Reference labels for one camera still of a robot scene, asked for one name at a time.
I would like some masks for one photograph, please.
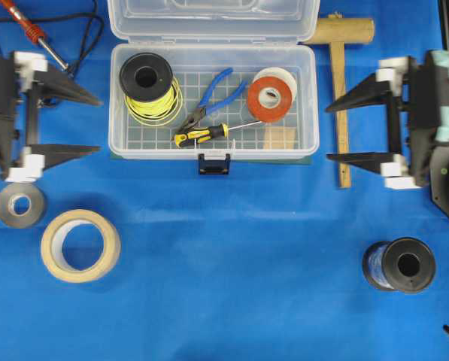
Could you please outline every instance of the toolbox latch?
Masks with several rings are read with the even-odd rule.
[[[230,154],[226,154],[225,159],[206,159],[203,153],[199,154],[199,174],[228,175],[230,165]]]

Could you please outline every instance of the white tape roll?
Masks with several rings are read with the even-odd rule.
[[[253,79],[253,83],[256,80],[261,79],[262,77],[276,77],[278,79],[281,79],[291,89],[291,94],[293,95],[293,102],[294,102],[294,99],[296,99],[296,94],[298,93],[298,84],[294,76],[291,73],[289,73],[288,70],[282,68],[263,69],[262,71],[256,74],[256,76]],[[275,96],[266,94],[264,96],[260,96],[259,101],[261,102],[261,104],[265,105],[269,103],[272,104],[272,102],[276,102],[276,99]]]
[[[93,224],[100,231],[104,247],[94,265],[78,270],[67,263],[62,247],[67,234],[82,224]],[[83,209],[68,211],[50,222],[45,229],[41,242],[41,255],[47,269],[55,278],[76,284],[95,281],[107,274],[119,259],[119,234],[108,220],[95,212]]]

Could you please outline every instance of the red tape roll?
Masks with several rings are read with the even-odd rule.
[[[263,91],[277,93],[277,104],[272,108],[266,107],[259,100]],[[247,107],[253,117],[263,123],[275,123],[290,111],[293,94],[286,83],[277,77],[262,77],[249,87],[247,92]]]

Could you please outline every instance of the blue tablecloth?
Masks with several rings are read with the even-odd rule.
[[[90,2],[19,1],[30,16],[88,11]],[[107,5],[100,14],[108,23]],[[347,47],[347,83],[378,60],[441,48],[432,0],[322,0],[320,14],[373,17],[376,38]],[[0,16],[5,15],[0,8]],[[84,20],[45,24],[74,59]],[[396,192],[353,169],[339,190],[329,51],[314,47],[320,149],[313,164],[233,163],[228,177],[200,177],[194,162],[111,160],[107,147],[110,54],[107,25],[77,82],[104,99],[41,112],[43,143],[102,150],[45,172],[48,211],[34,228],[0,223],[0,360],[449,360],[449,220],[429,189]],[[35,48],[14,24],[0,25],[5,53]],[[386,149],[384,109],[349,112],[352,151]],[[0,181],[0,190],[4,183]],[[52,277],[40,258],[45,226],[87,208],[122,239],[115,269],[91,284]],[[371,288],[361,271],[376,241],[411,236],[433,250],[437,273],[416,296]]]

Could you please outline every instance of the plastic toolbox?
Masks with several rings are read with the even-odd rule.
[[[108,0],[117,45],[111,60],[109,147],[126,159],[300,159],[319,146],[316,66],[313,51],[299,42],[316,28],[319,0]],[[169,126],[141,126],[127,114],[119,71],[132,55],[157,53],[171,65],[181,84],[184,106]],[[220,83],[211,102],[229,96],[242,80],[252,82],[263,68],[285,68],[298,84],[291,111],[278,123],[230,132],[194,148],[179,149],[174,131],[192,112],[213,77],[225,68],[234,73]],[[245,92],[230,106],[211,114],[200,126],[253,121]],[[273,142],[269,127],[290,129]]]

